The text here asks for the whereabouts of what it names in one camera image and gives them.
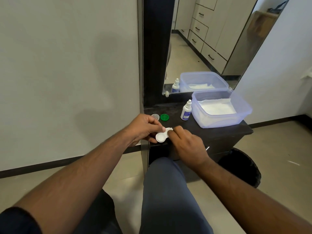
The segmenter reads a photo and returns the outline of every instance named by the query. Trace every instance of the blue label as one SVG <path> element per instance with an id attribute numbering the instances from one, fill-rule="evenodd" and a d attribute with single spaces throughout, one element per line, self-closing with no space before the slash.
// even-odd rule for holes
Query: blue label
<path id="1" fill-rule="evenodd" d="M 177 90 L 172 89 L 171 92 L 172 92 L 172 93 L 178 93 L 178 92 L 179 92 L 179 89 L 177 89 Z"/>
<path id="2" fill-rule="evenodd" d="M 182 120 L 187 120 L 190 117 L 191 112 L 184 112 Z"/>

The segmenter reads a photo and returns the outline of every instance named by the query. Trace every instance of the black trash bag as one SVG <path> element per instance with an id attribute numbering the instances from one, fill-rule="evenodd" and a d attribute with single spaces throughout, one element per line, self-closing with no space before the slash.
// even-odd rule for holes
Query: black trash bag
<path id="1" fill-rule="evenodd" d="M 231 149 L 231 152 L 222 157 L 218 164 L 254 188 L 260 185 L 261 173 L 257 165 L 239 149 Z"/>

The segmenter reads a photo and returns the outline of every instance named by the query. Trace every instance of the white contact lens case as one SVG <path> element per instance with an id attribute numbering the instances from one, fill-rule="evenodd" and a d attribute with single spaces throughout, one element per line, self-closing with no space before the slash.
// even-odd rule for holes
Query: white contact lens case
<path id="1" fill-rule="evenodd" d="M 165 132 L 160 132 L 156 134 L 156 140 L 160 143 L 165 142 L 166 138 L 168 138 L 168 131 L 173 130 L 171 127 L 166 128 Z"/>

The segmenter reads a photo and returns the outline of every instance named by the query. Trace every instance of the sleeve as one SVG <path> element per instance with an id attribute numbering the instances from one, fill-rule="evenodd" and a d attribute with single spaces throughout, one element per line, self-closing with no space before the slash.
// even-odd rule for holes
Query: sleeve
<path id="1" fill-rule="evenodd" d="M 0 234 L 42 234 L 42 232 L 30 213 L 18 207 L 11 207 L 0 214 Z"/>

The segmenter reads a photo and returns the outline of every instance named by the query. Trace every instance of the bottle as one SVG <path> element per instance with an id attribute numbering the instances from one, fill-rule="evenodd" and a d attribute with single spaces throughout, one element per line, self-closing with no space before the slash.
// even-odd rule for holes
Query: bottle
<path id="1" fill-rule="evenodd" d="M 192 111 L 192 100 L 190 99 L 183 107 L 181 119 L 186 121 L 190 117 Z"/>
<path id="2" fill-rule="evenodd" d="M 172 93 L 177 93 L 179 92 L 180 86 L 179 86 L 179 79 L 177 78 L 174 82 L 174 84 L 172 85 Z"/>

